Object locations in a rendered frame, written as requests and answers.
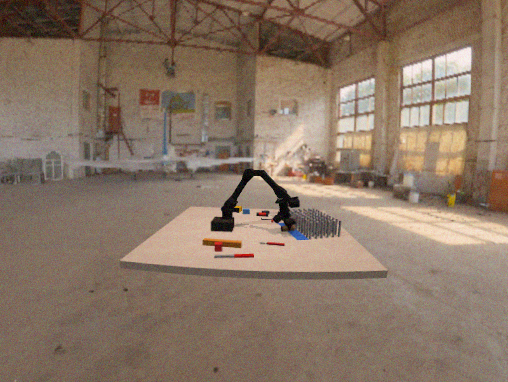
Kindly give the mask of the orange flat bar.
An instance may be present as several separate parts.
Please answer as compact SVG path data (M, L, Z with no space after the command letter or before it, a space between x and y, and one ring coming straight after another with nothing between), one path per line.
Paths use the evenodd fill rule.
M215 246L215 242L222 242L223 247L233 247L233 248L241 248L241 242L239 240L224 240L224 239L203 239L203 245L205 246Z

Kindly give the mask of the blue tape strip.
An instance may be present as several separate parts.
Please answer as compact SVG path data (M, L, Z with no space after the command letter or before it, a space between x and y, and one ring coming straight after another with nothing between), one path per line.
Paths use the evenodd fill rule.
M278 223L281 227L285 226L284 223ZM306 236L304 236L302 233L300 233L298 230L293 230L289 232L296 240L310 240Z

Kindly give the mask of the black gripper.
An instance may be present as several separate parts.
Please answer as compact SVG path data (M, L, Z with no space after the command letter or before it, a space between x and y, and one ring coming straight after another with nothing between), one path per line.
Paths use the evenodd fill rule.
M280 211L280 214L282 213L285 220L282 219L282 221L284 222L285 226L288 227L288 230L291 231L291 228L292 228L292 225L295 225L296 224L296 221L293 219L293 218L290 218L291 215L290 215L290 209L286 209L286 210L279 210Z

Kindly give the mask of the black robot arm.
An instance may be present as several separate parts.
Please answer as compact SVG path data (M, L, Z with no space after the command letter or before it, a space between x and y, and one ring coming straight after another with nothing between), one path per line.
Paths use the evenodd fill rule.
M286 210L289 207L291 208L297 208L300 207L300 201L298 196L297 197L290 197L287 194L287 191L279 186L266 172L265 170L254 170L254 169L246 169L243 173L242 180L240 181L239 185L233 192L232 196L226 200L224 205L221 207L222 211L222 219L221 220L231 220L233 218L233 207L236 206L238 203L237 198L244 189L245 185L249 180L253 178L253 176L261 176L265 182L274 190L274 193L279 198L276 200L275 203L279 203L280 210ZM289 205L289 207L288 207ZM278 212L275 217L272 219L275 223L279 223L282 219L285 220L283 214Z

